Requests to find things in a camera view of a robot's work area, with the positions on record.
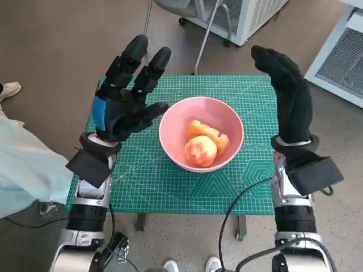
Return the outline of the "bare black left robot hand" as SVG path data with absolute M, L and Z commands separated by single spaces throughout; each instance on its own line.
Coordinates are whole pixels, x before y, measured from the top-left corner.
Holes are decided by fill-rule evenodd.
M 146 104 L 163 75 L 171 56 L 169 47 L 162 47 L 148 65 L 141 67 L 148 38 L 136 36 L 121 55 L 116 56 L 105 78 L 99 83 L 92 103 L 92 117 L 99 138 L 122 142 L 138 133 L 168 110 L 164 101 Z

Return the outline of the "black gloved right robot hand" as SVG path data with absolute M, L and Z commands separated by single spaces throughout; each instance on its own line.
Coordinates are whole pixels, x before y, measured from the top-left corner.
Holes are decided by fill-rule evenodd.
M 278 135 L 287 144 L 308 142 L 313 118 L 312 98 L 298 65 L 274 49 L 254 45 L 255 67 L 269 75 L 277 97 Z

